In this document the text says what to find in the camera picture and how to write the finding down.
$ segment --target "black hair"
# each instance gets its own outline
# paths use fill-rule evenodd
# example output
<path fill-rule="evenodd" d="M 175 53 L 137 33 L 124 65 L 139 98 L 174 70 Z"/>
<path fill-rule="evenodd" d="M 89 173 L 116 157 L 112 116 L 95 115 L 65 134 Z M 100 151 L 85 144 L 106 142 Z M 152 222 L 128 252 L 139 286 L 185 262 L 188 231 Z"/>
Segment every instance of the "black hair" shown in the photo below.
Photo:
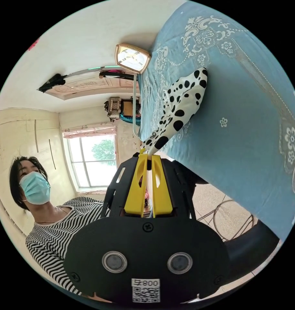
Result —
<path fill-rule="evenodd" d="M 19 188 L 19 172 L 20 169 L 22 169 L 22 161 L 23 160 L 28 160 L 30 161 L 32 164 L 35 165 L 35 167 L 38 168 L 39 172 L 45 177 L 46 180 L 48 180 L 47 178 L 47 173 L 45 171 L 45 169 L 43 168 L 43 166 L 39 163 L 38 159 L 35 157 L 25 157 L 25 156 L 21 156 L 21 157 L 16 157 L 14 158 L 12 165 L 10 167 L 10 191 L 11 191 L 11 195 L 12 198 L 14 200 L 14 202 L 21 208 L 23 208 L 24 210 L 28 210 L 28 208 L 26 207 L 25 203 L 22 200 L 22 194 Z"/>

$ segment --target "bed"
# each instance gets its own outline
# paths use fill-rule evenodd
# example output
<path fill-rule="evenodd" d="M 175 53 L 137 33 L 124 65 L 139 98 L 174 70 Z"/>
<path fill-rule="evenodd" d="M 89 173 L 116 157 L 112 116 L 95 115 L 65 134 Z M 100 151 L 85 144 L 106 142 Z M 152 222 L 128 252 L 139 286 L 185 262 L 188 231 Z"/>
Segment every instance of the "bed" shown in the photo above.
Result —
<path fill-rule="evenodd" d="M 139 137 L 162 116 L 162 94 L 206 67 L 195 116 L 161 149 L 258 217 L 284 241 L 295 222 L 295 91 L 271 52 L 226 15 L 186 2 L 168 19 L 138 76 Z"/>

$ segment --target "label sticker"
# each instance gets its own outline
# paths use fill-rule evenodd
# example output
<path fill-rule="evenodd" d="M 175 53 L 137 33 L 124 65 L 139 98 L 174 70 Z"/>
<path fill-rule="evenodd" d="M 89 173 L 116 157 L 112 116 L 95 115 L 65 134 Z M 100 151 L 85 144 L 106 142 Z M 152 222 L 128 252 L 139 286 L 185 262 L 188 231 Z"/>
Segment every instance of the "label sticker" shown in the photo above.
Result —
<path fill-rule="evenodd" d="M 134 303 L 160 303 L 160 279 L 131 279 Z"/>

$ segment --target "surgical face mask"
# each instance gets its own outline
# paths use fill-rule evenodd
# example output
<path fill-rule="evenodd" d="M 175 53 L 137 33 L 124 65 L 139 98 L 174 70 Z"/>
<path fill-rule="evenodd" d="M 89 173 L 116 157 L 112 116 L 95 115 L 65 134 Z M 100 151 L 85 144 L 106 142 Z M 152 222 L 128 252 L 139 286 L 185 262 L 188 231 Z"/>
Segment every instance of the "surgical face mask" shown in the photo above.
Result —
<path fill-rule="evenodd" d="M 50 201 L 51 186 L 39 172 L 31 172 L 23 176 L 19 182 L 26 200 L 32 204 L 45 204 Z"/>

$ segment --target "dalmatian plush toy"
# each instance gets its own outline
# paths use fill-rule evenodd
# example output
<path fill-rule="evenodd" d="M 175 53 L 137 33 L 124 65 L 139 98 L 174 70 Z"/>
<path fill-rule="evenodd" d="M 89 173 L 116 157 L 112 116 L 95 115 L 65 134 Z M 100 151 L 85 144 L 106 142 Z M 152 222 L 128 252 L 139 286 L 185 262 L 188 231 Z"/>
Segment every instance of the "dalmatian plush toy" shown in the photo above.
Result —
<path fill-rule="evenodd" d="M 164 91 L 163 116 L 159 127 L 143 141 L 141 148 L 147 151 L 148 159 L 159 151 L 198 111 L 202 102 L 208 72 L 200 68 L 187 77 L 179 78 Z"/>

